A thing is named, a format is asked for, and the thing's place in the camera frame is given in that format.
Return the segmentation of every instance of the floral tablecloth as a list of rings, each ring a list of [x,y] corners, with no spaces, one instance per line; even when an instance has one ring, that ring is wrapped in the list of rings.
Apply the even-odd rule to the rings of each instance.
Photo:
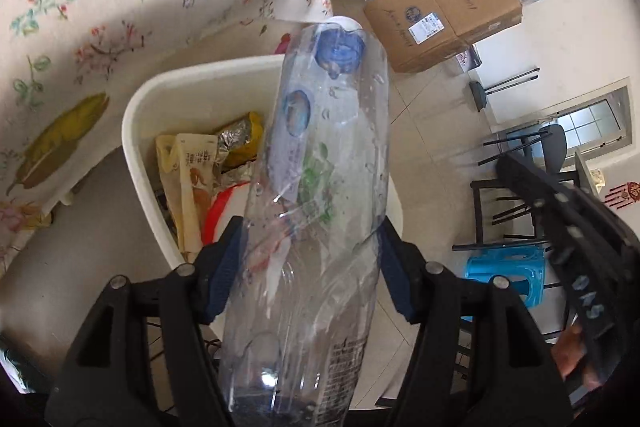
[[[0,276],[60,198],[120,145],[127,102],[169,58],[235,25],[246,29],[243,55],[271,53],[282,35],[272,21],[331,15],[329,0],[0,6]]]

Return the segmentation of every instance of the window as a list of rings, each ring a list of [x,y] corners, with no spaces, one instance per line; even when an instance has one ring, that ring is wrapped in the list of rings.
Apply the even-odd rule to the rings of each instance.
[[[557,123],[562,126],[566,136],[567,152],[564,166],[568,166],[573,164],[576,150],[582,152],[587,158],[593,158],[628,145],[630,136],[626,131],[628,127],[626,122],[629,120],[628,95],[626,87],[623,87],[584,105],[571,107],[536,122],[509,129],[503,133],[503,136],[516,138]],[[521,144],[519,139],[514,139],[506,145],[512,149]],[[532,145],[531,152],[536,163],[544,163],[540,142]]]

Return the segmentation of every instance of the clear plastic bottle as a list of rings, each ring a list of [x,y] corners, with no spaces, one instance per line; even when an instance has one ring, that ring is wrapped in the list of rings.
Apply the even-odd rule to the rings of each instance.
[[[244,214],[220,388],[238,427],[340,426],[376,300],[388,69],[353,20],[289,45]]]

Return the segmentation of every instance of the white wall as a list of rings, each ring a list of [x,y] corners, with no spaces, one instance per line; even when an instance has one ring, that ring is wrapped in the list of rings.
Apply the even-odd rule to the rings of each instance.
[[[607,184],[600,193],[600,199],[604,200],[610,188],[618,187],[626,182],[640,183],[640,155],[603,168],[602,173]],[[614,210],[614,212],[640,237],[640,202],[630,204],[620,210]]]
[[[627,76],[640,114],[639,0],[540,0],[523,8],[520,25],[477,46],[485,86],[541,68],[539,79],[491,95],[497,127]]]

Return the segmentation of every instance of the person's hand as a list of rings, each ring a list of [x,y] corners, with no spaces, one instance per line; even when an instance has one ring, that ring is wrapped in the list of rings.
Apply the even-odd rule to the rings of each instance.
[[[580,333],[582,333],[580,324],[571,325],[560,334],[558,341],[551,348],[551,356],[563,380],[577,367],[586,353]],[[595,369],[591,364],[587,364],[582,373],[582,384],[589,391],[593,391],[602,385],[598,381]]]

